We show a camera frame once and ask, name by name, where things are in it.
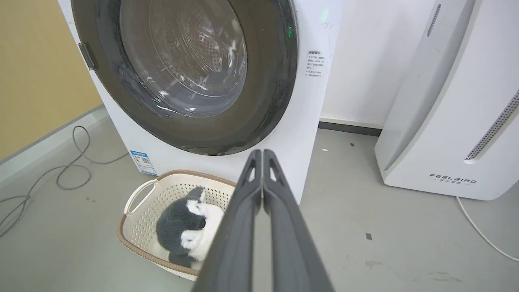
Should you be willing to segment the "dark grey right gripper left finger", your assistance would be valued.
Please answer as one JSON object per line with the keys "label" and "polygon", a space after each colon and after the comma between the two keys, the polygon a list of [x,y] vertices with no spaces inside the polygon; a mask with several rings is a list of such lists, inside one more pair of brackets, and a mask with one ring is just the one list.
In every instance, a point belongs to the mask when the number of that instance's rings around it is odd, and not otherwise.
{"label": "dark grey right gripper left finger", "polygon": [[262,152],[245,162],[192,292],[252,292],[255,218],[261,206]]}

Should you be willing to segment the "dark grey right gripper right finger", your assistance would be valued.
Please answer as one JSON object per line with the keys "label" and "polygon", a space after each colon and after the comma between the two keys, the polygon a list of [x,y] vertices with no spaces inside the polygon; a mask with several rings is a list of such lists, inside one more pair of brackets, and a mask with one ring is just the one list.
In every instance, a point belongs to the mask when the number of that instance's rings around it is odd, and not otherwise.
{"label": "dark grey right gripper right finger", "polygon": [[274,153],[263,151],[263,206],[271,219],[273,292],[335,292]]}

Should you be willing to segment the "white front-load washing machine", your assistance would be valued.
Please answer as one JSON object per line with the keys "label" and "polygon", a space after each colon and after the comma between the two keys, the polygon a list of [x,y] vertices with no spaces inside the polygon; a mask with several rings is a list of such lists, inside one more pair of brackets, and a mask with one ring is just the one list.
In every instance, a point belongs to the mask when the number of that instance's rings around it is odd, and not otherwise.
{"label": "white front-load washing machine", "polygon": [[184,169],[238,181],[251,151],[275,152],[297,202],[301,202],[311,152],[326,95],[332,58],[341,26],[344,0],[292,0],[297,26],[296,81],[289,105],[278,125],[262,141],[233,155],[208,156],[180,150],[156,138],[133,121],[111,98],[80,42],[71,0],[58,0],[90,77],[128,153],[146,153],[158,176]]}

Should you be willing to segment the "dark round washing machine door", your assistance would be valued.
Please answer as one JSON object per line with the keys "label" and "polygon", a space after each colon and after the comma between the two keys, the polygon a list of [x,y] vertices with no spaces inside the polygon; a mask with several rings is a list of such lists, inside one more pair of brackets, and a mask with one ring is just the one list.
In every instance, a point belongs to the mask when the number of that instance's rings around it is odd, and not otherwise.
{"label": "dark round washing machine door", "polygon": [[278,125],[298,61],[292,0],[71,0],[88,65],[139,126],[212,157]]}

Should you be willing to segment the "grey and white plush toy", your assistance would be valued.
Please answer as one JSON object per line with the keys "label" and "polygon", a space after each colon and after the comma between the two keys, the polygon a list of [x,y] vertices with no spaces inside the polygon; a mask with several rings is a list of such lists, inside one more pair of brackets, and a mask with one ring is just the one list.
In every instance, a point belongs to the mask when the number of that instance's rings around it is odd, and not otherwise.
{"label": "grey and white plush toy", "polygon": [[200,270],[224,211],[204,202],[203,187],[195,187],[183,198],[171,203],[161,213],[157,224],[157,240],[169,252],[169,262]]}

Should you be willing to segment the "cream perforated laundry basket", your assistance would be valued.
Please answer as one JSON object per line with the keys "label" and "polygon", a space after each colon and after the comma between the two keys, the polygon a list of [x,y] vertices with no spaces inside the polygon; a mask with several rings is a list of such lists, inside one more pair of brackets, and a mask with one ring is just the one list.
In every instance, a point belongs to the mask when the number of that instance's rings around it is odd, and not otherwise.
{"label": "cream perforated laundry basket", "polygon": [[194,187],[206,190],[205,201],[225,211],[236,183],[192,170],[172,170],[133,191],[117,228],[119,241],[130,251],[178,277],[196,281],[198,269],[168,261],[169,253],[157,241],[156,222],[167,205]]}

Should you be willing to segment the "blue energy label sticker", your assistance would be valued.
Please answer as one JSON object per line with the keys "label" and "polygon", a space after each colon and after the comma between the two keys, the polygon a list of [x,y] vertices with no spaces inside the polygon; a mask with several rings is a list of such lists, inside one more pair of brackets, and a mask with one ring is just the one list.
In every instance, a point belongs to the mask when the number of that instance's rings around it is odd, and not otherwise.
{"label": "blue energy label sticker", "polygon": [[138,152],[138,151],[130,151],[130,154],[135,161],[135,164],[137,165],[137,168],[140,172],[145,174],[151,174],[154,176],[158,176],[157,172],[155,171],[150,158],[146,153]]}

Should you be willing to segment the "white Feelbird air purifier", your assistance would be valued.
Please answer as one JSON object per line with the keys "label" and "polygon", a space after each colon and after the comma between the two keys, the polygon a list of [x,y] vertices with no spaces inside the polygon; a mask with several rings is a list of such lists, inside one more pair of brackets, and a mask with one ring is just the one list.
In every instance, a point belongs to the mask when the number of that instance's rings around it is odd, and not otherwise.
{"label": "white Feelbird air purifier", "polygon": [[491,201],[519,182],[519,0],[435,0],[375,156],[392,187]]}

